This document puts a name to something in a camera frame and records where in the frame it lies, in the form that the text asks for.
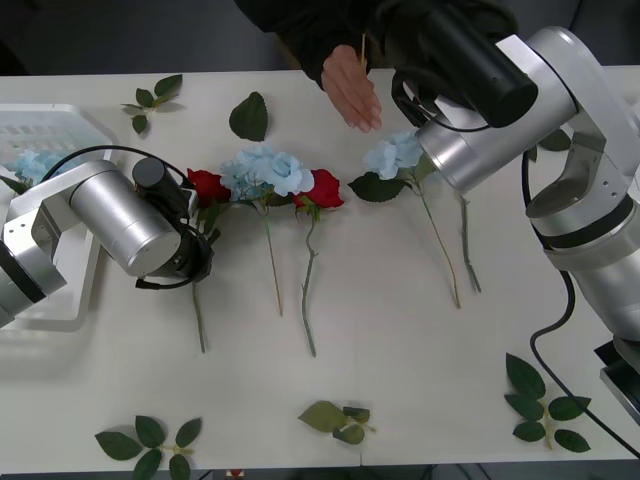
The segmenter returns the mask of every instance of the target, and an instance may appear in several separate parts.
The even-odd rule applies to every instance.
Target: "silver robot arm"
[[[148,182],[146,186],[155,188],[164,182],[166,187],[168,173],[157,159],[139,162],[134,179],[136,169],[138,177]],[[180,192],[171,182],[162,193]],[[180,223],[179,215],[172,224],[171,215],[163,215],[145,201],[139,191],[144,187],[136,180],[136,192],[114,164],[97,160],[13,199],[0,241],[0,327],[66,284],[53,259],[62,233],[78,223],[85,224],[133,277],[184,278],[207,262],[210,268],[210,249],[200,250],[201,242]],[[195,192],[180,200],[184,203],[181,216],[193,214]]]
[[[530,110],[511,125],[473,133],[430,122],[418,140],[453,188],[465,193],[561,125],[573,129],[564,171],[526,213],[549,246],[547,258],[572,274],[614,335],[617,357],[606,362],[601,378],[640,424],[640,213],[627,195],[640,165],[640,122],[572,33],[545,29],[526,44],[512,36],[497,46],[538,86]],[[436,104],[445,124],[486,125],[446,98]]]

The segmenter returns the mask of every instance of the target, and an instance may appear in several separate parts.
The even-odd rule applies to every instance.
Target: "white plastic basket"
[[[112,145],[115,137],[104,126],[71,105],[0,104],[0,164],[15,160],[26,149],[70,153],[94,145]],[[111,159],[111,151],[86,159]],[[0,220],[4,223],[8,187],[0,185]],[[22,312],[4,329],[74,331],[87,311],[100,245],[84,225],[63,233],[54,263],[67,285]]]

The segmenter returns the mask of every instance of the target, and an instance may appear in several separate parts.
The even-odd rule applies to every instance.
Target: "artificial leaf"
[[[171,92],[177,90],[182,85],[182,74],[171,75],[170,77],[163,78],[154,87],[153,91],[158,97],[164,97]]]
[[[178,95],[162,95],[161,97],[156,98],[153,101],[153,104],[151,105],[153,108],[157,107],[158,105],[162,105],[163,103],[168,102],[169,100],[172,100],[174,98],[176,98]]]
[[[11,190],[16,192],[18,195],[22,195],[24,192],[29,190],[29,186],[25,185],[22,182],[18,182],[17,180],[13,180],[12,178],[3,177],[0,175],[0,180],[9,187]]]
[[[207,218],[204,222],[204,234],[209,235],[209,232],[213,230],[216,224],[216,220],[220,216],[220,204],[213,200],[211,206],[208,208]]]
[[[591,450],[589,443],[584,437],[571,430],[556,430],[553,438],[556,439],[558,445],[573,453],[584,453]]]
[[[136,416],[136,433],[140,443],[147,448],[159,447],[167,437],[156,420],[142,415]]]
[[[153,105],[153,95],[149,90],[138,88],[136,90],[136,101],[143,107],[151,108]]]
[[[349,184],[353,193],[367,202],[387,202],[398,196],[408,184],[404,180],[380,180],[377,173],[367,172]]]
[[[191,477],[191,467],[183,455],[174,455],[169,460],[169,473],[171,480],[189,480]]]
[[[267,197],[267,205],[269,207],[284,207],[285,205],[291,205],[292,203],[293,197],[291,195],[282,197],[277,193],[272,193],[271,195],[269,195],[269,197]]]
[[[104,453],[114,460],[131,460],[142,451],[138,442],[120,432],[101,432],[96,435],[96,440]]]
[[[316,402],[298,417],[311,428],[323,433],[340,430],[347,424],[347,417],[342,410],[327,401]]]
[[[146,115],[136,115],[131,119],[131,124],[136,133],[140,135],[147,129],[149,122],[147,121]]]
[[[367,423],[371,418],[371,412],[366,408],[342,407],[342,413],[360,423]]]
[[[229,117],[229,126],[238,137],[252,142],[262,142],[267,134],[269,116],[264,98],[258,92],[233,109]]]
[[[527,420],[540,420],[544,415],[544,407],[537,400],[525,395],[509,394],[504,398],[511,408]]]
[[[530,364],[507,353],[507,376],[513,388],[527,397],[544,397],[547,389],[540,374]]]
[[[587,408],[591,403],[590,398],[586,397],[575,397],[575,399],[582,405],[584,408]],[[568,420],[573,420],[574,418],[578,418],[584,412],[582,409],[569,397],[559,397],[556,398],[553,402],[549,404],[549,415],[554,420],[559,420],[561,422],[566,422]]]
[[[364,429],[360,425],[351,425],[344,430],[334,430],[333,438],[348,443],[349,445],[359,445],[364,440]]]
[[[536,163],[538,160],[538,147],[532,147],[527,151],[527,156],[529,157],[529,161]]]
[[[414,175],[416,177],[416,182],[422,183],[422,181],[427,178],[427,176],[431,175],[436,171],[436,167],[431,161],[431,159],[427,156],[426,153],[423,153],[420,156],[420,160],[418,161],[418,165],[416,165]]]
[[[133,469],[133,480],[149,480],[158,471],[161,461],[162,452],[160,450],[155,448],[149,450],[136,463],[136,467]]]
[[[544,438],[546,432],[540,422],[524,422],[513,430],[513,434],[525,442],[537,442]]]
[[[563,152],[571,147],[571,139],[566,133],[558,129],[542,139],[538,145],[550,152]]]
[[[217,228],[213,232],[211,232],[211,236],[207,240],[209,246],[216,243],[216,240],[220,238],[220,235],[222,235],[222,233]]]
[[[178,430],[178,434],[176,435],[176,444],[180,448],[186,447],[196,439],[196,437],[200,434],[201,429],[201,418],[194,418],[193,420],[188,421],[182,427],[180,427],[180,430]]]

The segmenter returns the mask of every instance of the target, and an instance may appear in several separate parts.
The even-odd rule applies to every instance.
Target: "black cable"
[[[85,153],[97,152],[99,150],[122,150],[125,152],[137,153],[138,155],[142,155],[144,157],[155,158],[156,160],[161,161],[164,166],[166,166],[167,168],[173,170],[178,175],[180,175],[182,177],[183,186],[188,186],[193,188],[193,183],[191,183],[191,180],[189,180],[184,173],[182,173],[176,167],[171,165],[169,162],[165,162],[161,158],[158,158],[155,155],[147,153],[143,150],[138,150],[137,148],[132,148],[132,147],[125,147],[122,145],[96,145],[95,147],[83,148],[82,150],[77,150],[73,153],[70,153],[69,155],[64,157],[62,160],[60,160],[58,163],[56,163],[53,167],[51,167],[49,171],[44,174],[44,177],[42,177],[42,180],[40,183],[44,182],[45,180],[49,180],[53,176],[53,174],[56,173],[65,163],[73,160],[76,157],[79,157],[80,155],[84,155]]]
[[[207,475],[209,475],[210,473],[213,473],[213,470],[209,470],[207,473],[201,476],[198,480],[204,480],[207,477]]]
[[[489,128],[491,128],[489,125],[484,125],[482,127],[476,127],[476,128],[458,128],[458,127],[454,127],[454,126],[451,126],[451,125],[447,125],[446,123],[441,122],[436,117],[431,115],[431,113],[429,113],[421,105],[416,105],[415,103],[413,103],[411,100],[409,100],[407,98],[400,97],[400,98],[398,98],[398,100],[400,102],[404,103],[405,105],[408,105],[408,106],[410,106],[412,108],[418,109],[422,115],[427,117],[427,119],[429,119],[430,121],[432,121],[436,125],[440,125],[442,128],[446,128],[447,130],[452,130],[454,132],[459,132],[459,133],[474,133],[474,132],[481,132],[483,130],[488,130]]]
[[[476,463],[476,467],[478,467],[480,469],[480,471],[482,472],[482,474],[485,476],[485,478],[487,480],[492,480],[491,476],[489,476],[489,474],[487,473],[487,471],[484,469],[484,467],[482,466],[481,463]]]
[[[467,470],[462,465],[456,463],[456,468],[460,470],[460,472],[464,475],[464,478],[466,478],[467,480],[473,480],[471,478],[471,475],[469,475],[469,472],[467,472]]]
[[[522,198],[524,200],[525,207],[528,206],[529,203],[531,203],[531,192],[529,190],[529,155],[528,155],[528,152],[525,152],[522,155]],[[538,240],[540,240],[540,243],[542,244],[542,246],[545,249],[549,249],[549,245],[544,240],[544,238],[542,238],[540,236],[540,234],[537,231],[536,231],[536,235],[538,236]],[[538,339],[540,337],[542,337],[543,335],[547,335],[548,333],[555,332],[556,330],[558,330],[559,328],[564,326],[569,321],[569,319],[571,318],[571,315],[573,314],[573,310],[575,308],[576,291],[575,291],[575,288],[573,287],[573,282],[571,281],[571,277],[565,271],[560,271],[560,275],[562,276],[562,281],[564,282],[564,286],[565,286],[565,288],[567,290],[567,306],[565,308],[564,313],[562,314],[562,317],[560,317],[560,320],[558,320],[553,325],[550,325],[550,326],[548,326],[546,328],[538,330],[533,335],[531,335],[531,339],[529,340],[529,346],[531,347],[531,351],[533,352],[533,356],[536,357],[536,360],[542,366],[544,371],[547,372],[547,374],[549,374],[549,376],[553,379],[554,382],[556,382],[556,384],[567,395],[567,397],[569,397],[571,400],[573,400],[573,402],[576,404],[576,406],[585,415],[587,415],[591,420],[593,420],[595,422],[596,425],[598,425],[605,432],[607,432],[611,436],[611,438],[613,438],[616,442],[618,442],[625,449],[627,449],[627,451],[629,451],[633,456],[635,456],[636,458],[638,458],[640,460],[640,452],[638,452],[635,448],[633,448],[631,445],[629,445],[622,437],[620,437],[616,432],[614,432],[611,428],[609,428],[609,426],[606,423],[604,423],[602,420],[600,420],[587,407],[585,407],[575,397],[575,395],[573,393],[571,393],[571,390],[569,390],[569,388],[562,382],[562,380],[560,380],[560,378],[558,378],[558,376],[553,372],[553,370],[551,370],[549,365],[547,365],[546,362],[542,359],[542,356],[540,355],[540,352],[538,352],[538,347],[536,346],[536,342],[538,341]]]

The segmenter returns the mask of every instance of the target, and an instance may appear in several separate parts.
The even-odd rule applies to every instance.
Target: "light blue petal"
[[[310,192],[316,184],[316,181],[313,178],[313,173],[311,173],[311,170],[306,168],[303,168],[300,172],[302,173],[302,180],[298,185],[298,189],[300,192]]]
[[[398,166],[395,163],[378,172],[378,176],[381,180],[391,180],[392,178],[396,178],[397,174]]]

